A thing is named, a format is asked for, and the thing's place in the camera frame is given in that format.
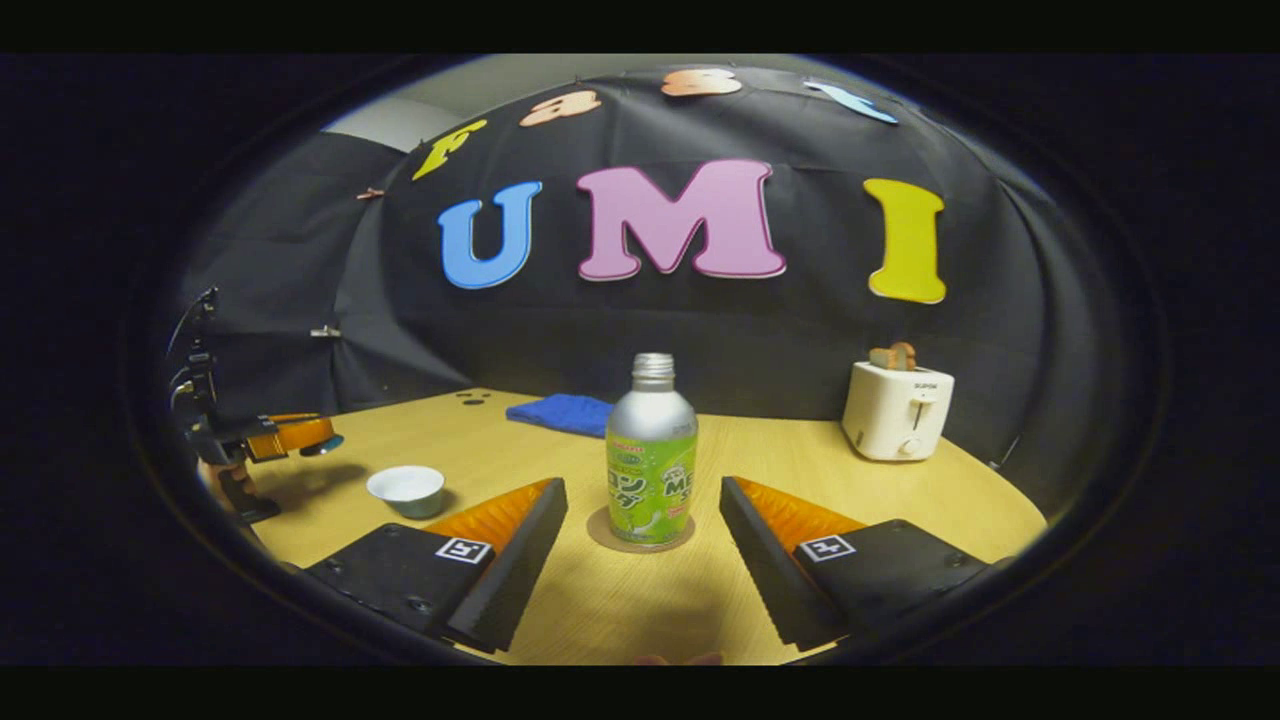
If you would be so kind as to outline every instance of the melon soda bottle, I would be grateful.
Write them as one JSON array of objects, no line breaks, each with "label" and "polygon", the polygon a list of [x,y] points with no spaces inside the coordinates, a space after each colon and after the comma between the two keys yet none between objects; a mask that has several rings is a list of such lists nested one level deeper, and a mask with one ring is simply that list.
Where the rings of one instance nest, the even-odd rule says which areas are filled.
[{"label": "melon soda bottle", "polygon": [[643,546],[675,542],[689,523],[698,454],[698,416],[676,392],[671,355],[641,352],[605,428],[609,525]]}]

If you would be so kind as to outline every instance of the yellow letter i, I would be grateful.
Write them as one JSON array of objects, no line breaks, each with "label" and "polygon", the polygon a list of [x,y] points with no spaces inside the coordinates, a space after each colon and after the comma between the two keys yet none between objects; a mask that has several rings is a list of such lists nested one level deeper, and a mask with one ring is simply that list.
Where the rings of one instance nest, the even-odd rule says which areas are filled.
[{"label": "yellow letter i", "polygon": [[881,297],[933,305],[947,286],[938,278],[938,231],[934,215],[942,199],[910,183],[872,178],[863,188],[884,210],[884,265],[868,284]]}]

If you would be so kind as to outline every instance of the silver bottle cap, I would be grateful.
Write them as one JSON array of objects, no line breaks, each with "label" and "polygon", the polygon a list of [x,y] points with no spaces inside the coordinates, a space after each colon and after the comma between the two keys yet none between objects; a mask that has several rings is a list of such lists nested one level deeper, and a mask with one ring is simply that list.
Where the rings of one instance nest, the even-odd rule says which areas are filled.
[{"label": "silver bottle cap", "polygon": [[640,352],[631,368],[632,378],[675,378],[676,361],[666,352]]}]

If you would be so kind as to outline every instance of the white toaster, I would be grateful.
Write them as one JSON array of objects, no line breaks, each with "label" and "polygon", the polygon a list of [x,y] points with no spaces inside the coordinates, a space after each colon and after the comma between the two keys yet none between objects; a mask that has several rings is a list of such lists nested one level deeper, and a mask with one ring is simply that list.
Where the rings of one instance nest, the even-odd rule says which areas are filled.
[{"label": "white toaster", "polygon": [[886,370],[854,363],[845,434],[872,460],[924,460],[942,438],[955,378],[927,368]]}]

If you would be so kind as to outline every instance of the foam letter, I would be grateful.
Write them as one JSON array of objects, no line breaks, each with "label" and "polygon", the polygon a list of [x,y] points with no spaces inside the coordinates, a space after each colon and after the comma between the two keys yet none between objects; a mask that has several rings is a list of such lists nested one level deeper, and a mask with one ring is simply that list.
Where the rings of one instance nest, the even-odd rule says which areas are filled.
[{"label": "foam letter", "polygon": [[520,127],[529,128],[554,120],[556,118],[581,115],[599,106],[600,101],[595,99],[595,92],[590,90],[570,92],[534,105],[532,111],[525,115],[525,119],[520,120]]},{"label": "foam letter", "polygon": [[543,190],[540,182],[522,182],[498,191],[494,205],[502,208],[502,250],[489,260],[477,260],[471,242],[471,219],[483,202],[467,200],[440,213],[440,259],[444,277],[451,283],[480,290],[509,281],[529,260],[532,247],[530,208],[532,199]]},{"label": "foam letter", "polygon": [[447,163],[449,160],[447,158],[449,152],[462,147],[462,143],[467,141],[467,137],[470,137],[472,132],[483,128],[488,123],[489,120],[476,120],[465,128],[456,129],[440,140],[436,140],[435,143],[431,145],[431,154],[422,161],[422,167],[413,173],[413,179],[416,181],[417,178]]},{"label": "foam letter", "polygon": [[884,113],[881,113],[879,110],[876,109],[876,105],[873,105],[870,100],[865,97],[859,97],[849,92],[847,90],[842,90],[833,85],[826,85],[822,82],[806,82],[805,86],[823,91],[824,94],[827,94],[827,97],[831,97],[836,102],[840,102],[845,108],[849,108],[850,110],[858,114],[867,115],[868,118],[876,118],[877,120],[886,122],[891,126],[897,124],[897,119],[895,119],[893,115],[887,115]]},{"label": "foam letter", "polygon": [[758,160],[713,160],[694,172],[672,202],[635,168],[609,168],[581,177],[591,193],[591,256],[579,265],[589,281],[621,281],[640,272],[627,252],[626,228],[658,272],[680,265],[694,233],[707,224],[707,249],[694,269],[718,278],[772,278],[787,269],[773,251],[764,214],[764,178],[773,170]]},{"label": "foam letter", "polygon": [[868,278],[881,297],[933,305],[947,286],[938,278],[938,229],[934,214],[942,199],[910,183],[872,178],[863,183],[884,210],[884,266]]},{"label": "foam letter", "polygon": [[721,68],[703,70],[676,70],[662,78],[667,85],[662,91],[667,95],[728,95],[742,90],[742,83],[731,79],[733,73]]}]

